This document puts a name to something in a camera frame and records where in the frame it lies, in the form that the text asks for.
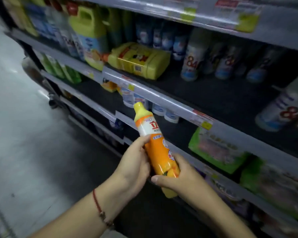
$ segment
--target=yellow bottle lying on side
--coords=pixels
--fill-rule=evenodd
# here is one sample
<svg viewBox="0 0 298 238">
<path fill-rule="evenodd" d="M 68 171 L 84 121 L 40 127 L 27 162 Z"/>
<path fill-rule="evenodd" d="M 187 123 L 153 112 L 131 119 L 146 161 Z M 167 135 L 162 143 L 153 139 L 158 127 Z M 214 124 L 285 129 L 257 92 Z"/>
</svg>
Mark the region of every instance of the yellow bottle lying on side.
<svg viewBox="0 0 298 238">
<path fill-rule="evenodd" d="M 107 62 L 114 68 L 156 80 L 170 63 L 170 53 L 128 42 L 113 48 Z"/>
<path fill-rule="evenodd" d="M 145 144 L 145 149 L 155 173 L 157 175 L 177 178 L 180 174 L 180 169 L 168 148 L 167 142 L 152 112 L 146 110 L 141 102 L 135 103 L 133 108 L 136 112 L 134 121 L 140 136 L 151 135 L 149 143 Z M 167 198 L 177 196 L 177 193 L 173 190 L 162 188 L 162 191 Z"/>
</svg>

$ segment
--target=green package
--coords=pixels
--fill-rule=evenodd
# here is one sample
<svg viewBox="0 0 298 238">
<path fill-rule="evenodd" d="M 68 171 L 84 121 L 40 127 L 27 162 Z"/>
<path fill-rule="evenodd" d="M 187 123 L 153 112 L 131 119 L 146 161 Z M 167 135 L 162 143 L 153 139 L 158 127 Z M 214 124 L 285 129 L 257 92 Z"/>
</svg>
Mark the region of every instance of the green package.
<svg viewBox="0 0 298 238">
<path fill-rule="evenodd" d="M 65 74 L 63 73 L 63 70 L 60 66 L 60 64 L 57 62 L 57 60 L 53 57 L 51 57 L 50 55 L 47 55 L 47 58 L 48 60 L 50 61 L 55 73 L 56 73 L 56 76 L 58 76 L 59 78 L 62 78 L 62 79 L 65 79 Z"/>
<path fill-rule="evenodd" d="M 189 149 L 229 174 L 234 173 L 249 156 L 237 146 L 200 127 L 193 134 Z"/>
<path fill-rule="evenodd" d="M 240 185 L 298 219 L 298 177 L 257 158 L 243 170 Z"/>
<path fill-rule="evenodd" d="M 54 71 L 51 63 L 49 62 L 48 58 L 46 57 L 45 54 L 34 50 L 34 53 L 36 54 L 37 58 L 40 60 L 42 66 L 44 67 L 44 69 L 51 75 L 56 76 L 56 72 Z"/>
<path fill-rule="evenodd" d="M 82 81 L 81 76 L 78 71 L 66 66 L 63 63 L 58 62 L 65 74 L 65 77 L 67 78 L 68 81 L 71 83 L 80 83 Z"/>
</svg>

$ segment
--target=orange label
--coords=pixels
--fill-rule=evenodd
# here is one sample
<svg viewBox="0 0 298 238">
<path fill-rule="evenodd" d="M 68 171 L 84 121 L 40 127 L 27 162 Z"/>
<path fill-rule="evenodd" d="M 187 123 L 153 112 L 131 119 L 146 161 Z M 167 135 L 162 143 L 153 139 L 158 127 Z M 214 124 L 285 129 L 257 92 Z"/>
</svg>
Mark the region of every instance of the orange label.
<svg viewBox="0 0 298 238">
<path fill-rule="evenodd" d="M 149 143 L 145 144 L 145 148 L 155 173 L 168 177 L 178 177 L 179 167 L 155 118 L 152 115 L 144 116 L 137 120 L 136 126 L 141 136 L 151 135 Z"/>
</svg>

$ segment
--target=person's right hand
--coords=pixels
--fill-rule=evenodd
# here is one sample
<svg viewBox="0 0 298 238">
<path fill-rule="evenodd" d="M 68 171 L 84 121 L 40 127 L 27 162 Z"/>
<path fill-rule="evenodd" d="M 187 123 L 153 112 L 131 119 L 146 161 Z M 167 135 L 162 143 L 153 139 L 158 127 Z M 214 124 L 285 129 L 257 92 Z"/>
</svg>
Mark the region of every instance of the person's right hand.
<svg viewBox="0 0 298 238">
<path fill-rule="evenodd" d="M 174 190 L 182 199 L 196 208 L 208 210 L 218 195 L 203 177 L 179 154 L 173 154 L 180 168 L 178 178 L 152 176 L 151 181 L 160 187 Z"/>
</svg>

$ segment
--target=round badge on label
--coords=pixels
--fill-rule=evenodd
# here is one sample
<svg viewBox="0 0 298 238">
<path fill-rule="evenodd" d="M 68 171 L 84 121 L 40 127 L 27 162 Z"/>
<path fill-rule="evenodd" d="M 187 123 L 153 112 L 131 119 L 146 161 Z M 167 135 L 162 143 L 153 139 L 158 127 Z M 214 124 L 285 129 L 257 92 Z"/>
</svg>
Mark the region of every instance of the round badge on label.
<svg viewBox="0 0 298 238">
<path fill-rule="evenodd" d="M 170 159 L 174 160 L 174 157 L 173 157 L 172 152 L 170 150 L 169 150 L 168 156 L 169 156 Z"/>
<path fill-rule="evenodd" d="M 167 145 L 167 141 L 165 139 L 162 140 L 162 143 L 163 143 L 164 147 L 169 148 L 168 145 Z"/>
</svg>

